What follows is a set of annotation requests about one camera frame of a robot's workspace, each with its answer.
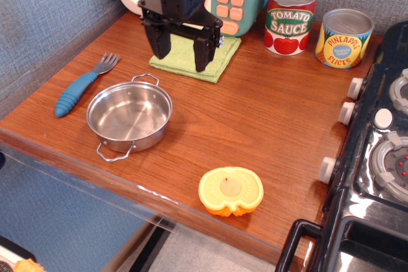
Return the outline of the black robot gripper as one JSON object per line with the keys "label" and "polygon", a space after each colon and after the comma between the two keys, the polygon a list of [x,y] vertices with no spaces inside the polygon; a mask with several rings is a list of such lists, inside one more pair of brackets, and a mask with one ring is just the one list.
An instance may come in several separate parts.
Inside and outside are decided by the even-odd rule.
{"label": "black robot gripper", "polygon": [[142,24],[154,55],[164,59],[171,50],[170,34],[194,39],[197,72],[213,61],[222,46],[222,22],[205,8],[205,0],[139,0]]}

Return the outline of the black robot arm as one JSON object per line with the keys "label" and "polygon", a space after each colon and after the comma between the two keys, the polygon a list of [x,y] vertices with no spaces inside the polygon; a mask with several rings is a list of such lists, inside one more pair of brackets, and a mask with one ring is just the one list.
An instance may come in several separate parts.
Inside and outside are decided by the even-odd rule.
{"label": "black robot arm", "polygon": [[139,0],[142,24],[152,51],[164,59],[171,34],[193,40],[196,70],[202,72],[221,47],[223,21],[205,8],[205,0]]}

